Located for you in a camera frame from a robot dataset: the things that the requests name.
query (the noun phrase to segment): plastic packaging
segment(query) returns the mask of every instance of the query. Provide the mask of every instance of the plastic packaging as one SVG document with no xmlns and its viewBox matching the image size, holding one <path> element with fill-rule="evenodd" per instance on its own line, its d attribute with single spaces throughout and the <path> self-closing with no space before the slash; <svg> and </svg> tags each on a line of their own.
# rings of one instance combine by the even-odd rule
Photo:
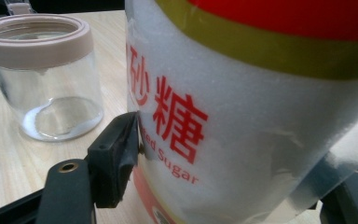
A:
<svg viewBox="0 0 358 224">
<path fill-rule="evenodd" d="M 284 222 L 358 168 L 340 144 L 358 122 L 358 5 L 336 7 L 126 1 L 134 181 L 155 223 Z M 316 189 L 323 164 L 337 176 Z"/>
<path fill-rule="evenodd" d="M 89 25 L 79 19 L 28 14 L 0 19 L 0 90 L 21 129 L 61 141 L 103 117 Z"/>
</svg>

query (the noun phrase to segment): red chinese character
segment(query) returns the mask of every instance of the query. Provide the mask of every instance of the red chinese character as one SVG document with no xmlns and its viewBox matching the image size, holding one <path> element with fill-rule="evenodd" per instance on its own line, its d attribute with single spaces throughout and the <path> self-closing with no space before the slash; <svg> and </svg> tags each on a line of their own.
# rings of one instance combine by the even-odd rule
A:
<svg viewBox="0 0 358 224">
<path fill-rule="evenodd" d="M 147 101 L 149 90 L 149 75 L 145 71 L 145 57 L 141 57 L 141 62 L 135 64 L 138 52 L 130 46 L 131 50 L 131 92 L 138 105 L 144 105 Z"/>
<path fill-rule="evenodd" d="M 171 136 L 170 148 L 188 162 L 194 163 L 197 153 L 195 146 L 204 137 L 201 123 L 208 116 L 194 106 L 190 95 L 182 98 L 172 92 L 171 86 L 167 86 L 166 77 L 162 77 L 162 80 L 158 77 L 158 94 L 155 100 L 158 107 L 153 120 L 157 122 L 157 134 L 160 134 L 161 127 L 165 128 L 162 139 L 166 140 Z"/>
</svg>

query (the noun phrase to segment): light wood tabletop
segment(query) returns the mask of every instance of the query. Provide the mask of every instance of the light wood tabletop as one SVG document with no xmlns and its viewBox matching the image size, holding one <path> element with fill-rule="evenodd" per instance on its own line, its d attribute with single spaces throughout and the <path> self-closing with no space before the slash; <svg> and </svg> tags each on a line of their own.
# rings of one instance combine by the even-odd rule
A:
<svg viewBox="0 0 358 224">
<path fill-rule="evenodd" d="M 94 37 L 94 49 L 103 94 L 104 117 L 89 133 L 73 140 L 46 143 L 23 134 L 0 92 L 0 207 L 42 189 L 48 169 L 60 161 L 84 159 L 87 148 L 104 127 L 125 113 L 127 105 L 125 13 L 106 11 L 71 14 L 87 21 Z M 146 223 L 145 209 L 133 182 L 116 209 L 98 209 L 98 223 Z M 291 223 L 320 223 L 318 211 L 307 211 Z"/>
</svg>

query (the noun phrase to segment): empty jar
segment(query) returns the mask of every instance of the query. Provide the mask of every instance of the empty jar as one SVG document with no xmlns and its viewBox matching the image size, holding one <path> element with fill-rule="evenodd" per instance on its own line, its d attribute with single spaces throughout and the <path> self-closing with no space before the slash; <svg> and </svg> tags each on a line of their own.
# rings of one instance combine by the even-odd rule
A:
<svg viewBox="0 0 358 224">
<path fill-rule="evenodd" d="M 0 90 L 34 139 L 90 131 L 103 117 L 90 26 L 62 15 L 1 18 Z"/>
</svg>

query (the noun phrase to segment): wooden table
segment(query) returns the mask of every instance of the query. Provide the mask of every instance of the wooden table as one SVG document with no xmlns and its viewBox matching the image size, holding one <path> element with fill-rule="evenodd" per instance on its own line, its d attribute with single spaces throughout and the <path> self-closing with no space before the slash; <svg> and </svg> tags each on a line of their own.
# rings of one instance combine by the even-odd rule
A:
<svg viewBox="0 0 358 224">
<path fill-rule="evenodd" d="M 48 169 L 69 159 L 83 159 L 88 146 L 116 116 L 126 112 L 127 79 L 124 11 L 72 14 L 87 21 L 95 42 L 103 93 L 104 117 L 91 132 L 77 139 L 45 143 L 25 136 L 14 123 L 0 92 L 0 207 L 42 189 Z M 146 223 L 145 209 L 133 182 L 117 209 L 98 209 L 99 223 Z M 317 224 L 318 211 L 307 211 L 291 223 Z"/>
</svg>

